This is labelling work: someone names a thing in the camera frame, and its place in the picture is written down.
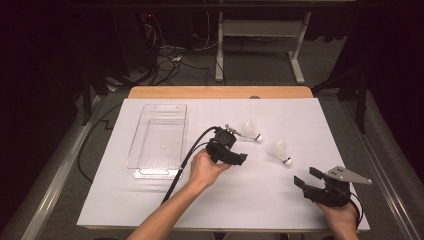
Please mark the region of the white metal desk frame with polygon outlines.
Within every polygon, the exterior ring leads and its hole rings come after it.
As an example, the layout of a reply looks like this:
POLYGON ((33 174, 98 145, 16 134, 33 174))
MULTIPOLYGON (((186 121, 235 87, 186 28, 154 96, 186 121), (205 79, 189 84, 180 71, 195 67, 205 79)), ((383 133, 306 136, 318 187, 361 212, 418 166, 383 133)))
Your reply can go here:
POLYGON ((299 85, 305 84, 305 79, 298 61, 298 55, 309 25, 310 12, 303 15, 302 20, 230 20, 225 19, 222 12, 218 19, 218 42, 216 54, 215 80, 224 80, 224 52, 223 40, 225 36, 235 37, 283 37, 295 38, 296 46, 287 53, 291 68, 299 85))

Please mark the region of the aluminium floor rail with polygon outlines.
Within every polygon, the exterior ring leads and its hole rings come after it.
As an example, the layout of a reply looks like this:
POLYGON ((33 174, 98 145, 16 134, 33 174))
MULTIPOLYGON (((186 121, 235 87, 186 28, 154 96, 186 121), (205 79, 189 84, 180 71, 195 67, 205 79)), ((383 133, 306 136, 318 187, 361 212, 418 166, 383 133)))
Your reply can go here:
POLYGON ((51 161, 55 164, 53 169, 46 170, 51 179, 48 181, 48 187, 43 191, 42 198, 34 211, 22 237, 20 240, 38 240, 41 233, 52 214, 55 205, 60 198, 69 174, 76 161, 78 152, 82 148, 83 141, 88 135, 93 123, 92 120, 98 115, 104 98, 96 96, 89 104, 92 115, 88 118, 88 122, 82 124, 82 114, 80 111, 74 123, 69 128, 64 139, 59 144, 53 154, 51 161))
POLYGON ((405 240, 424 240, 424 237, 420 236, 418 228, 414 225, 410 215, 408 214, 403 200, 400 198, 400 195, 396 192, 393 184, 390 182, 389 175, 384 170, 384 167, 380 162, 380 158, 377 156, 371 145, 371 141, 368 136, 362 133, 359 129, 352 106, 348 102, 341 102, 341 107, 353 125, 356 135, 359 137, 361 145, 366 152, 370 169, 374 175, 373 182, 378 184, 392 216, 399 226, 405 240))

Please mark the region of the black equipment with red light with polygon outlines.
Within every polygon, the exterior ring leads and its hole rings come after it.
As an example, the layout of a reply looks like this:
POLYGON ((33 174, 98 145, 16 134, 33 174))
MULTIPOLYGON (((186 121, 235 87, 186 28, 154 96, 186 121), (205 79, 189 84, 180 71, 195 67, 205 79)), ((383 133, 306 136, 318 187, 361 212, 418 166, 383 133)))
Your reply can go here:
POLYGON ((138 13, 119 12, 112 15, 126 66, 129 70, 154 66, 156 47, 147 43, 144 22, 138 13))

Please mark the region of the white shuttlecock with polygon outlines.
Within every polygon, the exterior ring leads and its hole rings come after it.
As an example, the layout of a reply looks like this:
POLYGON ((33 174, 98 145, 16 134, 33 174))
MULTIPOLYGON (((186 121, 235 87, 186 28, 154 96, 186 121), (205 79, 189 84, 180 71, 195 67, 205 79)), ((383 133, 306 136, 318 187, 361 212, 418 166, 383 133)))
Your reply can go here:
POLYGON ((268 154, 280 160, 285 166, 291 166, 293 163, 292 158, 288 154, 286 144, 280 140, 275 142, 268 150, 268 154))
POLYGON ((263 141, 262 134, 257 130, 255 125, 251 121, 247 121, 246 123, 244 123, 241 126, 239 133, 242 137, 249 138, 255 142, 263 141))

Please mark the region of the person's left hand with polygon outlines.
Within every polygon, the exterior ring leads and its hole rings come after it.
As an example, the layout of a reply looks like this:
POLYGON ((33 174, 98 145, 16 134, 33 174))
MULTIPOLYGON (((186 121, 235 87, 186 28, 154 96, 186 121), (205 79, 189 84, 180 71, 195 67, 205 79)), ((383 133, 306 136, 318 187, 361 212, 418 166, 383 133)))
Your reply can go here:
POLYGON ((203 192, 229 168, 229 164, 213 162, 205 149, 200 150, 191 162, 189 189, 196 193, 203 192))

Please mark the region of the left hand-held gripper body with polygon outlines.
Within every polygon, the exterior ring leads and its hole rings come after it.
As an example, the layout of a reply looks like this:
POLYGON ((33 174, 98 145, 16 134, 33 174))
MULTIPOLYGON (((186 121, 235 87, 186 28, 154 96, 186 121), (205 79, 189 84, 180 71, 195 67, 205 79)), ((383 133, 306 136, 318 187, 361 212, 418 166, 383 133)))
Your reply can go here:
POLYGON ((218 161, 229 163, 229 157, 232 146, 237 141, 234 133, 231 130, 221 127, 214 127, 215 136, 209 140, 206 145, 206 151, 214 163, 218 161))

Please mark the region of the black metal stand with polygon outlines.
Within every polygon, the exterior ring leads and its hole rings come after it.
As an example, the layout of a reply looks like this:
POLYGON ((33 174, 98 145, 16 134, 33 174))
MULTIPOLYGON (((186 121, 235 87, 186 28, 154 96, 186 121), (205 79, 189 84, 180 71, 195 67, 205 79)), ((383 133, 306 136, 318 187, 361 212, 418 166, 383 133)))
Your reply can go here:
POLYGON ((365 111, 367 95, 367 71, 363 67, 351 67, 343 73, 336 74, 328 80, 312 88, 312 93, 318 93, 323 89, 338 88, 337 98, 340 101, 356 99, 356 124, 362 134, 365 130, 365 111))
POLYGON ((98 96, 107 96, 109 92, 105 73, 97 65, 87 66, 82 72, 83 126, 87 125, 92 115, 91 90, 98 96))

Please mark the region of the person's right hand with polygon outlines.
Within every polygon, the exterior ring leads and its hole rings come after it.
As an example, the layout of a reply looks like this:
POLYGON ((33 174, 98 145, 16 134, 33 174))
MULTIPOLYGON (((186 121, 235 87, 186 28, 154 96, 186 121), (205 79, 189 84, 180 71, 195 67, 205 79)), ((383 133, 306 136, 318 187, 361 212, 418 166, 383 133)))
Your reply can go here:
POLYGON ((359 240, 356 227, 357 213, 351 203, 342 207, 328 207, 317 203, 324 212, 335 240, 359 240))

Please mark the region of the clear plastic container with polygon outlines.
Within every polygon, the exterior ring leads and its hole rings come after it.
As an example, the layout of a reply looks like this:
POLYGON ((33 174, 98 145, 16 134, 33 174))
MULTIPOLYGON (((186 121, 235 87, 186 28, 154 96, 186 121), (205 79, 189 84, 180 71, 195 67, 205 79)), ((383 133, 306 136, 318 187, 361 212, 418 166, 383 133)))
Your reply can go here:
POLYGON ((184 150, 186 115, 185 104, 143 106, 126 163, 135 178, 176 176, 184 150))

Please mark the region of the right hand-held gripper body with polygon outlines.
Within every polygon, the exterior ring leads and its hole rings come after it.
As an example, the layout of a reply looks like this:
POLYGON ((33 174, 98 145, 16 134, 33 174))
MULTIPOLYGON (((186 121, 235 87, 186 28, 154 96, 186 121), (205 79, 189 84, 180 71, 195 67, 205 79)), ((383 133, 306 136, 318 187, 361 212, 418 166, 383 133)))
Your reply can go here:
POLYGON ((350 184, 371 185, 372 180, 341 166, 323 172, 324 187, 305 184, 303 195, 306 199, 328 207, 342 207, 351 200, 350 184))

